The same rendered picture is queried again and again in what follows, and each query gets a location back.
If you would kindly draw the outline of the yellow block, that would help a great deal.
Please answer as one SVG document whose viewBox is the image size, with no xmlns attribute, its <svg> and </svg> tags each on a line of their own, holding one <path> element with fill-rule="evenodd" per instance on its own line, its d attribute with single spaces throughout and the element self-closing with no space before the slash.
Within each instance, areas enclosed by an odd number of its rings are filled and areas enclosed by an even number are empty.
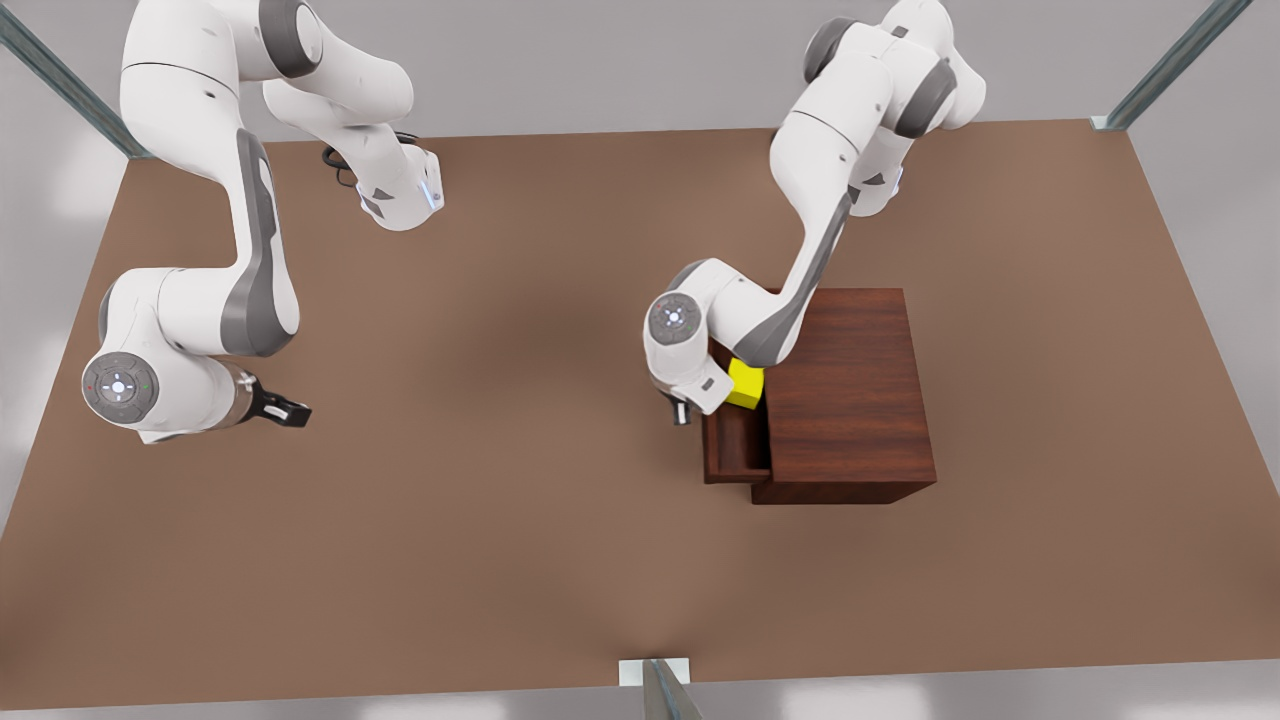
<svg viewBox="0 0 1280 720">
<path fill-rule="evenodd" d="M 727 374 L 732 380 L 732 389 L 726 397 L 726 402 L 755 410 L 764 395 L 765 372 L 749 366 L 737 357 L 731 357 Z"/>
</svg>

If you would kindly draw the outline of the silver frame post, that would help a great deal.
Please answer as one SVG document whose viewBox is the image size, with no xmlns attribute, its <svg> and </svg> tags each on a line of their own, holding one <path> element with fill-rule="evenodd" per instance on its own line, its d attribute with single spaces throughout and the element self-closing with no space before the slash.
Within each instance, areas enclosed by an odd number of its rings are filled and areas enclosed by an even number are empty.
<svg viewBox="0 0 1280 720">
<path fill-rule="evenodd" d="M 127 158 L 152 156 L 136 141 L 122 118 L 4 5 L 0 5 L 0 45 Z"/>
<path fill-rule="evenodd" d="M 618 685 L 643 688 L 644 720 L 703 720 L 689 694 L 689 659 L 626 659 L 618 661 Z"/>
<path fill-rule="evenodd" d="M 1089 118 L 1091 128 L 1128 131 L 1253 1 L 1213 0 L 1110 113 Z"/>
</svg>

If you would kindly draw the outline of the dark wooden drawer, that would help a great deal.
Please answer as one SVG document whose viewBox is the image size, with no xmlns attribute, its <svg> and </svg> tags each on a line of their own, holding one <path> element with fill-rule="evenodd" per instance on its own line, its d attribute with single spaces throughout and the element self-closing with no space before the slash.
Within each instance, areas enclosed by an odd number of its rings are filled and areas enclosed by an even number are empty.
<svg viewBox="0 0 1280 720">
<path fill-rule="evenodd" d="M 726 400 L 701 416 L 703 480 L 705 484 L 759 484 L 772 478 L 768 402 L 755 409 Z"/>
</svg>

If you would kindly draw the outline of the dark wooden cabinet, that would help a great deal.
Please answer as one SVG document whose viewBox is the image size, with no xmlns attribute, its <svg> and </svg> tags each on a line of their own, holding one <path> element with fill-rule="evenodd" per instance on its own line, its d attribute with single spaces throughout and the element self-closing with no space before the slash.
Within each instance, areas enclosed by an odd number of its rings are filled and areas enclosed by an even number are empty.
<svg viewBox="0 0 1280 720">
<path fill-rule="evenodd" d="M 755 505 L 884 505 L 937 480 L 904 292 L 823 288 L 765 373 Z"/>
</svg>

